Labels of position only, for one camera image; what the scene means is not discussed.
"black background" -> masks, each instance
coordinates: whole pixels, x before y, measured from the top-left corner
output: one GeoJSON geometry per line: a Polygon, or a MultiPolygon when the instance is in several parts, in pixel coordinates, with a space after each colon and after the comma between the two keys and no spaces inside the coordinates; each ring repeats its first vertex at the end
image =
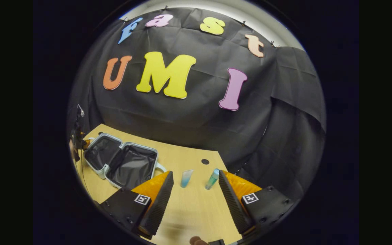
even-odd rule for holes
{"type": "MultiPolygon", "coordinates": [[[[320,76],[327,107],[321,167],[297,208],[255,244],[359,243],[359,2],[271,0],[320,76]]],[[[33,243],[136,244],[89,202],[70,164],[66,107],[81,59],[136,1],[33,3],[33,243]]]]}

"table surface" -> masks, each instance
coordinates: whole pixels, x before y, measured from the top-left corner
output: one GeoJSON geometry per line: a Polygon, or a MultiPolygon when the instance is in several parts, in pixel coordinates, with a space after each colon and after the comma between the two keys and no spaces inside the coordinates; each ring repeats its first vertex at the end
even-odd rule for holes
{"type": "MultiPolygon", "coordinates": [[[[170,199],[157,234],[150,242],[158,245],[183,245],[189,244],[191,237],[199,236],[206,242],[223,239],[225,244],[230,244],[242,238],[234,225],[218,181],[211,190],[205,189],[205,183],[215,168],[226,169],[218,152],[152,141],[103,124],[85,138],[96,138],[99,132],[113,135],[123,142],[157,149],[158,162],[167,170],[173,171],[174,185],[170,199]],[[202,164],[202,159],[207,159],[210,163],[202,164]],[[182,188],[182,172],[190,169],[194,169],[190,182],[186,188],[182,188]]],[[[118,190],[108,180],[101,179],[85,162],[84,157],[75,164],[81,182],[93,200],[102,203],[118,190]]],[[[154,175],[159,174],[162,171],[156,169],[154,175]]]]}

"suitcase lid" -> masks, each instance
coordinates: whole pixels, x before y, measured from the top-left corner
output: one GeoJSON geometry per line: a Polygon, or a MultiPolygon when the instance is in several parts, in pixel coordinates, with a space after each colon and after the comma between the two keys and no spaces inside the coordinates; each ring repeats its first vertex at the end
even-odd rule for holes
{"type": "Polygon", "coordinates": [[[84,152],[87,163],[95,170],[101,170],[104,165],[110,164],[115,154],[120,150],[122,141],[107,133],[95,138],[84,152]]]}

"pink letter i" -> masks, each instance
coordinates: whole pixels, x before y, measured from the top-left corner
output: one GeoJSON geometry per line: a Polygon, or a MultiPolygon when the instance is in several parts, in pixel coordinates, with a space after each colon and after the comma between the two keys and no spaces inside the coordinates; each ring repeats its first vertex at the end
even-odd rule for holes
{"type": "Polygon", "coordinates": [[[240,94],[241,86],[243,82],[247,80],[246,74],[241,71],[229,68],[229,83],[226,90],[224,99],[219,101],[219,106],[226,110],[236,111],[238,110],[238,95],[240,94]]]}

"open suitcase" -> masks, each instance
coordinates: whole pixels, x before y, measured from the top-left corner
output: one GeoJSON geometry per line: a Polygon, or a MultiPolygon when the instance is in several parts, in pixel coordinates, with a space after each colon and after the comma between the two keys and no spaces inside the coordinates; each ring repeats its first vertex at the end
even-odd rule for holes
{"type": "Polygon", "coordinates": [[[102,179],[117,188],[136,186],[154,177],[156,168],[166,171],[158,163],[158,151],[131,142],[122,142],[107,133],[100,134],[84,151],[87,164],[102,179]]]}

